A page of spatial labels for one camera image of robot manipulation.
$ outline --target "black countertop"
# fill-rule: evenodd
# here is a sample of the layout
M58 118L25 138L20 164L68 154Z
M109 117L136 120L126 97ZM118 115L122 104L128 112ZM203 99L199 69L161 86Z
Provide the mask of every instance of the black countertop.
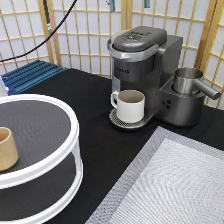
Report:
M111 80L70 69L24 91L58 98L75 111L84 165L81 187L71 203L47 223L85 223L158 126L224 150L224 111L203 107L200 122L177 128L154 120L137 132L109 121Z

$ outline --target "mug handle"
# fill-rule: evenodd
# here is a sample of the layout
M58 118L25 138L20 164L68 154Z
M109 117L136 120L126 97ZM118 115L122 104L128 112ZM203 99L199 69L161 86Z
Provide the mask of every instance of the mug handle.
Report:
M114 95L117 95L117 97L118 97L118 94L119 94L119 92L115 91L115 92L113 92L113 93L111 94L111 97L110 97L111 104L112 104L112 106L113 106L114 108L116 108L116 109L117 109L117 105L116 105L115 102L114 102Z

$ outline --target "blue dish rack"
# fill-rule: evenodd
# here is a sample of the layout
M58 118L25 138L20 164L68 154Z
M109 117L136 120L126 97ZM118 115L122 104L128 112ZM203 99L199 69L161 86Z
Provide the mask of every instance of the blue dish rack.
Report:
M2 76L5 86L21 93L67 68L36 60Z

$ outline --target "coffee maker drip tray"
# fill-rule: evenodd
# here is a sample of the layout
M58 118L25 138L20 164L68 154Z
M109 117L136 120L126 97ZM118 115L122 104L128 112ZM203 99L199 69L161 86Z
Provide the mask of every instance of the coffee maker drip tray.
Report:
M136 123L125 123L117 118L116 109L113 109L110 111L109 118L111 123L116 126L117 128L126 130L126 131L135 131L137 129L140 129L144 127L148 122L151 120L152 115L145 112L144 117L142 120L136 122Z

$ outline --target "coffee maker lid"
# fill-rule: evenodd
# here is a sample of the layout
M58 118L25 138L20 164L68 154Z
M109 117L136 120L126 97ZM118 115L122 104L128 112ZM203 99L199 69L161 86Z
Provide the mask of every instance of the coffee maker lid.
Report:
M124 52L139 52L155 44L161 45L166 41L166 30L138 26L116 37L114 40L114 48Z

